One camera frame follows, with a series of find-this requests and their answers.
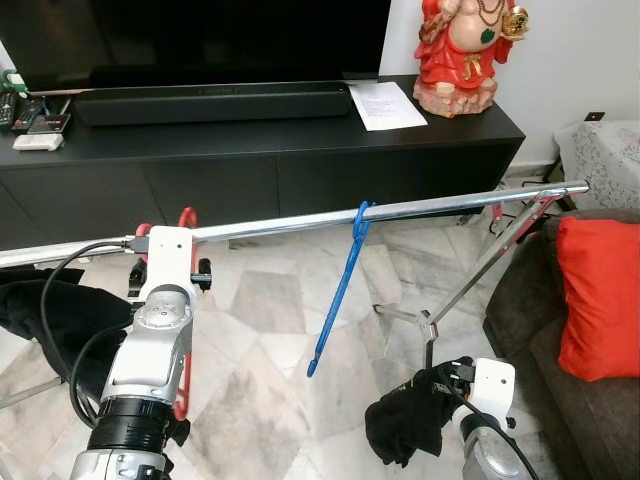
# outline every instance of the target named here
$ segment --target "soundbar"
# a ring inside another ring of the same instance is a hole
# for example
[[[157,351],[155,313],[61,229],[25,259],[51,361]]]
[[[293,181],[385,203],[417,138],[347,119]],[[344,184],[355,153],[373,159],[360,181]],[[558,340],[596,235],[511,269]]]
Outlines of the soundbar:
[[[341,82],[89,90],[74,100],[89,126],[330,117],[351,108]]]

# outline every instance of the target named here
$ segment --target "blue hook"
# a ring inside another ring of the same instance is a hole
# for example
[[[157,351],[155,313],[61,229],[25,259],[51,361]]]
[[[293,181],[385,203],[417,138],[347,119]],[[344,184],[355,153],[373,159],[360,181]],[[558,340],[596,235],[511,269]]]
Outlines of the blue hook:
[[[364,211],[367,209],[369,204],[364,201],[360,204],[360,208],[358,209],[358,214],[353,222],[353,246],[351,247],[351,251],[349,252],[349,257],[347,258],[347,266],[345,267],[344,273],[342,274],[342,279],[340,280],[340,284],[338,285],[338,290],[336,290],[336,294],[333,297],[333,301],[331,302],[331,308],[329,308],[329,313],[327,314],[327,319],[324,322],[324,326],[322,327],[322,333],[320,333],[320,338],[318,339],[318,343],[316,345],[316,353],[311,363],[309,363],[309,368],[307,369],[307,377],[311,378],[313,373],[316,371],[316,367],[318,366],[318,361],[320,360],[320,356],[322,355],[322,350],[324,350],[324,346],[327,343],[327,339],[329,338],[329,333],[331,333],[331,328],[333,327],[333,322],[338,315],[338,309],[340,308],[340,304],[342,303],[342,298],[344,297],[345,292],[347,291],[347,287],[349,286],[349,280],[351,279],[351,274],[353,273],[353,269],[356,266],[356,262],[358,261],[358,255],[360,254],[360,250],[362,249],[362,245],[364,244],[364,239],[367,236],[367,232],[369,231],[369,226],[371,222],[363,222],[362,216],[364,215]]]

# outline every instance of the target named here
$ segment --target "white wall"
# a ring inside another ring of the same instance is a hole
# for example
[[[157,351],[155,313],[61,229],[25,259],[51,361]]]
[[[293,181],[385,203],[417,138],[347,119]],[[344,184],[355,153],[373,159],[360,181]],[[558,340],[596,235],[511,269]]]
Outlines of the white wall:
[[[0,42],[0,73],[8,68],[15,68],[9,54],[4,48],[4,45]]]
[[[496,101],[527,135],[515,162],[552,162],[552,132],[589,111],[639,117],[638,0],[517,3],[529,12],[531,31],[496,67]],[[381,75],[418,71],[413,51],[421,21],[421,0],[392,0]]]

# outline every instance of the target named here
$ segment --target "document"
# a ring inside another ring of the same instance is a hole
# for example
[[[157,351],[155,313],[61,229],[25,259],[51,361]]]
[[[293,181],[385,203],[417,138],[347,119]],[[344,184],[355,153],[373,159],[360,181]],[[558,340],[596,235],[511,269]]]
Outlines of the document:
[[[427,125],[395,82],[349,85],[349,90],[367,131]]]

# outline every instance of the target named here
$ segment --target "figurine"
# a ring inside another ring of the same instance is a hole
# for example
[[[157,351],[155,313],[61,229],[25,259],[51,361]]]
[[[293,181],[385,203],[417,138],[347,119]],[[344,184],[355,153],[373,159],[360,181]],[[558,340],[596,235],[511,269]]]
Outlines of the figurine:
[[[448,118],[490,107],[493,61],[505,63],[513,42],[524,39],[527,11],[514,0],[423,0],[422,11],[414,98]]]

